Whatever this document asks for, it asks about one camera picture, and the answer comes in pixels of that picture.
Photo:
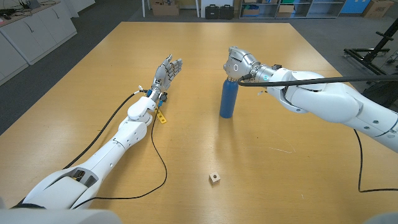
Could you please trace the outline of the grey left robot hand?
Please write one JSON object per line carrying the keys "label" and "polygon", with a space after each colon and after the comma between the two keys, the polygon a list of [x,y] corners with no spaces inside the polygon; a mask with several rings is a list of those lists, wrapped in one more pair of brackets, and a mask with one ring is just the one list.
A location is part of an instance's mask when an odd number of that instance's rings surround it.
{"label": "grey left robot hand", "polygon": [[182,59],[172,61],[170,54],[157,68],[151,88],[158,88],[161,92],[167,91],[172,80],[181,71]]}

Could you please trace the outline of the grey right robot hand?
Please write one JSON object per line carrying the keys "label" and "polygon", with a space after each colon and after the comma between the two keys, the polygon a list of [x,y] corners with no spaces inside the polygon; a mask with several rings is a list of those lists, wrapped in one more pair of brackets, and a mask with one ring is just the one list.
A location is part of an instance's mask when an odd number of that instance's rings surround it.
{"label": "grey right robot hand", "polygon": [[228,59],[223,65],[223,69],[227,76],[232,79],[239,79],[242,76],[250,74],[255,65],[261,63],[246,50],[240,49],[237,46],[232,46],[228,49]]}

